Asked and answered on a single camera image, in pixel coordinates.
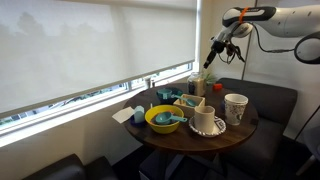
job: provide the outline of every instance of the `round wooden table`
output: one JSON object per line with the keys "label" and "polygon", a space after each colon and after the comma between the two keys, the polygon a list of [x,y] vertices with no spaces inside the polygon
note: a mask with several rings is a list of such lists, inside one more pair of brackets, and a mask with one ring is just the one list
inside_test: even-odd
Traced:
{"label": "round wooden table", "polygon": [[[187,84],[169,84],[147,89],[130,98],[124,108],[131,106],[135,108],[141,105],[145,108],[145,112],[153,106],[159,105],[156,91],[164,87],[177,87],[184,93],[187,92]],[[232,93],[227,89],[213,91],[208,87],[205,95],[205,104],[215,108],[215,115],[221,119],[225,119],[221,102],[224,96]],[[226,131],[216,137],[207,138],[193,132],[188,123],[180,123],[178,129],[170,134],[158,134],[154,132],[149,125],[145,127],[135,127],[129,121],[123,123],[129,133],[141,143],[151,146],[157,150],[179,153],[179,154],[197,154],[220,153],[236,148],[244,143],[254,133],[258,124],[258,114],[254,106],[249,103],[246,106],[241,123],[238,126],[226,124]]]}

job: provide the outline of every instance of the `window blind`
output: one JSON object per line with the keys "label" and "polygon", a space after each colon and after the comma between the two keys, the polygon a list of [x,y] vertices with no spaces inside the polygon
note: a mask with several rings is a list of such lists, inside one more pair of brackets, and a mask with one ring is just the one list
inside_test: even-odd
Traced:
{"label": "window blind", "polygon": [[195,58],[195,0],[1,0],[0,9],[0,117]]}

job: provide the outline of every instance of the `white mug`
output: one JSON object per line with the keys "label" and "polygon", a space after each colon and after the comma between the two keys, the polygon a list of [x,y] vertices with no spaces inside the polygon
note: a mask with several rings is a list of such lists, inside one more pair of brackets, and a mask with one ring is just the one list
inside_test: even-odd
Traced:
{"label": "white mug", "polygon": [[248,98],[241,94],[227,94],[224,97],[226,122],[230,125],[239,125],[248,103]]}
{"label": "white mug", "polygon": [[214,122],[215,109],[212,106],[196,106],[194,108],[194,126],[197,130],[212,134],[218,128]]}

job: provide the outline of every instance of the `decorative plate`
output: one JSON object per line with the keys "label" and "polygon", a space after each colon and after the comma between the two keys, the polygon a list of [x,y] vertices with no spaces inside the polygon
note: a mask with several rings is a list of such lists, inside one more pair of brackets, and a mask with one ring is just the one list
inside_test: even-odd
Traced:
{"label": "decorative plate", "polygon": [[215,118],[214,122],[216,123],[217,127],[219,128],[219,131],[217,133],[208,134],[208,133],[201,132],[201,131],[197,130],[194,126],[194,117],[190,118],[189,127],[192,129],[192,131],[199,134],[200,136],[204,136],[204,137],[218,136],[226,131],[226,123],[221,118],[218,118],[217,116],[215,116],[214,118]]}

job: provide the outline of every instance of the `glass jar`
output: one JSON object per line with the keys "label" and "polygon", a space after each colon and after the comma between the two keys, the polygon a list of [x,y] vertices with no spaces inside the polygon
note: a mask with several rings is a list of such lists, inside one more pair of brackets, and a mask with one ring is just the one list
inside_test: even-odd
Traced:
{"label": "glass jar", "polygon": [[193,72],[188,78],[188,93],[195,96],[206,94],[206,82],[203,73]]}

